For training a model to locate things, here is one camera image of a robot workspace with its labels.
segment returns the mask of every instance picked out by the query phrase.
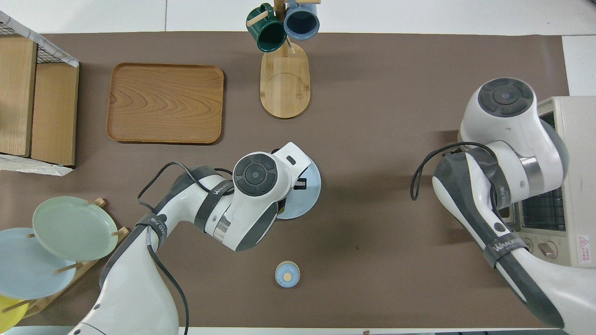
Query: green mug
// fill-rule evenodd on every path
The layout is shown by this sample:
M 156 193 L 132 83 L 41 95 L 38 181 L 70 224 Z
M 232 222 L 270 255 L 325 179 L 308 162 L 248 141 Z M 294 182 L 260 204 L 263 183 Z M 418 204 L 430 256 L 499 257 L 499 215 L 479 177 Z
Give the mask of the green mug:
M 284 23 L 275 17 L 273 7 L 270 4 L 262 4 L 260 7 L 253 9 L 246 17 L 246 21 L 250 21 L 262 13 L 267 12 L 267 16 L 255 22 L 251 26 L 246 27 L 254 40 L 257 42 L 257 47 L 263 52 L 272 52 L 277 50 L 285 42 Z

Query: yellow plate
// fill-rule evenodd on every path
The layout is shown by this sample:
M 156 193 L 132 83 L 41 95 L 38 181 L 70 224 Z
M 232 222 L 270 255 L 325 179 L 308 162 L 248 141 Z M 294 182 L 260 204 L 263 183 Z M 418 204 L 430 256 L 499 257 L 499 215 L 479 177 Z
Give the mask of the yellow plate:
M 27 308 L 29 308 L 29 304 L 26 303 L 25 305 L 19 306 L 6 313 L 2 313 L 2 310 L 21 301 L 22 300 L 0 296 L 0 334 L 13 328 L 19 321 L 21 321 L 25 312 L 27 312 Z

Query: mug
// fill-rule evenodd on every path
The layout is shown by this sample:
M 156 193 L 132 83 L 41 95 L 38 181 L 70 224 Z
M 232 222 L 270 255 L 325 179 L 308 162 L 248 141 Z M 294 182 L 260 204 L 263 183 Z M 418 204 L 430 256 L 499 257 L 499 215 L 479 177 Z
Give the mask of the mug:
M 265 18 L 262 18 L 250 27 L 247 26 L 246 29 L 249 30 L 257 42 L 259 50 L 272 52 L 284 44 L 286 37 L 284 24 L 275 17 L 273 7 L 270 4 L 262 4 L 249 13 L 246 21 L 259 16 L 265 11 L 268 13 Z
M 319 31 L 319 18 L 316 16 L 315 4 L 297 4 L 290 0 L 285 14 L 284 29 L 289 37 L 304 41 Z

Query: velcro strap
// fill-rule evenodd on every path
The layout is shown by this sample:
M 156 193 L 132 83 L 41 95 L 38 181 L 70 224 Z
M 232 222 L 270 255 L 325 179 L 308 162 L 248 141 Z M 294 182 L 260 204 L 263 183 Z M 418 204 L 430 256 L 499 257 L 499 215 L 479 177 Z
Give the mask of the velcro strap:
M 517 234 L 510 232 L 487 243 L 482 255 L 488 264 L 495 268 L 499 258 L 519 248 L 527 249 L 526 243 Z
M 166 237 L 167 237 L 166 223 L 163 222 L 163 220 L 160 219 L 159 216 L 157 216 L 153 213 L 149 213 L 149 214 L 146 214 L 145 216 L 143 216 L 139 220 L 139 222 L 136 223 L 135 226 L 149 226 L 149 227 L 151 227 L 151 229 L 153 229 L 153 231 L 157 234 L 157 237 L 159 238 L 159 244 L 158 244 L 157 248 L 160 248 L 162 246 L 162 244 L 166 241 Z
M 201 207 L 198 208 L 197 215 L 194 217 L 195 227 L 205 232 L 205 225 L 207 224 L 207 219 L 209 219 L 211 212 L 215 206 L 217 206 L 224 194 L 232 187 L 234 187 L 234 182 L 231 180 L 224 180 L 209 191 L 207 197 L 205 197 L 205 200 L 201 204 Z

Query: oven knob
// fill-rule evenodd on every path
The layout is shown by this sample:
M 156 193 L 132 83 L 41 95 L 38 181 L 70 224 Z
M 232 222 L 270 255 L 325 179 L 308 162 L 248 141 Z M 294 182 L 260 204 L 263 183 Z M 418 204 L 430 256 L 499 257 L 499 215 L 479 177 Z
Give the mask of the oven knob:
M 527 237 L 523 238 L 523 242 L 526 243 L 527 250 L 532 253 L 534 251 L 534 243 Z
M 552 241 L 548 241 L 546 243 L 538 243 L 538 249 L 540 249 L 540 251 L 546 258 L 557 258 L 557 246 Z

